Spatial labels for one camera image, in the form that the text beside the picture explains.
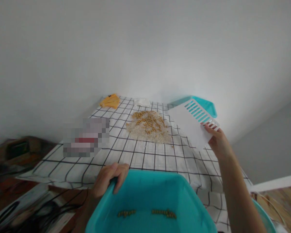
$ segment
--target turquoise plastic basin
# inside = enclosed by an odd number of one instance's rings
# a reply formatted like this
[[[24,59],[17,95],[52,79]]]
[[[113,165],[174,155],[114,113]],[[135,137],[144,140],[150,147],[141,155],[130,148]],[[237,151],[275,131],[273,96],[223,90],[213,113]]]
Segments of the turquoise plastic basin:
[[[86,233],[205,232],[215,224],[187,180],[171,172],[130,170],[118,194],[113,181],[87,223]],[[174,212],[177,219],[152,214],[152,209]],[[120,211],[136,213],[118,217]]]

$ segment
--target yellow cloth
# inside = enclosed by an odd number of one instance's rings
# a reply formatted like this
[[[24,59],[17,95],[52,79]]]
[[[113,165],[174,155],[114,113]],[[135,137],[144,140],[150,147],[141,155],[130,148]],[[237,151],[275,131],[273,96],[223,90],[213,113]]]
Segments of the yellow cloth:
[[[103,101],[100,102],[101,107],[111,107],[117,109],[120,103],[120,98],[116,94],[109,95]]]

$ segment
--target wooden floor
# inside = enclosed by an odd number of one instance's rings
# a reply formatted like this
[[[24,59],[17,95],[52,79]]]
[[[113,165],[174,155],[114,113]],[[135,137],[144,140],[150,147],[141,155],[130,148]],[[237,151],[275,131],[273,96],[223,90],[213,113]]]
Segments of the wooden floor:
[[[291,233],[291,187],[267,191],[262,195],[275,206],[286,223],[286,230]],[[268,201],[259,195],[257,201],[272,219],[284,225],[280,216]]]

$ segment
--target checkered tablecloth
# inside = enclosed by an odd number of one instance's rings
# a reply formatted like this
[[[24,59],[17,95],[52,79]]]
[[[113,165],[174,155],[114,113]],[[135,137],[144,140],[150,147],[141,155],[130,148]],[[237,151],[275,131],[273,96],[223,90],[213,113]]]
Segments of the checkered tablecloth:
[[[93,158],[63,157],[59,143],[30,172],[18,178],[49,183],[64,188],[87,188],[94,184],[100,169],[114,162],[127,163],[130,169],[176,172],[186,178],[205,205],[218,231],[230,232],[219,163],[207,145],[198,151],[170,119],[170,104],[151,103],[151,107],[134,106],[132,98],[120,96],[117,109],[98,107],[89,118],[110,118],[109,143]],[[134,112],[157,111],[172,136],[171,144],[136,141],[129,137],[126,123]],[[247,186],[252,183],[243,173]]]

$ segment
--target pile of soybeans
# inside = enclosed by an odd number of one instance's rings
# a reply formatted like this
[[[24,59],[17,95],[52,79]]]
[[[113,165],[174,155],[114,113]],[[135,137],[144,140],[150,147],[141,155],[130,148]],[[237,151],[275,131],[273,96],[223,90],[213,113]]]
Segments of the pile of soybeans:
[[[129,136],[135,140],[144,140],[157,143],[171,143],[164,120],[155,111],[135,112],[132,122],[126,123]]]

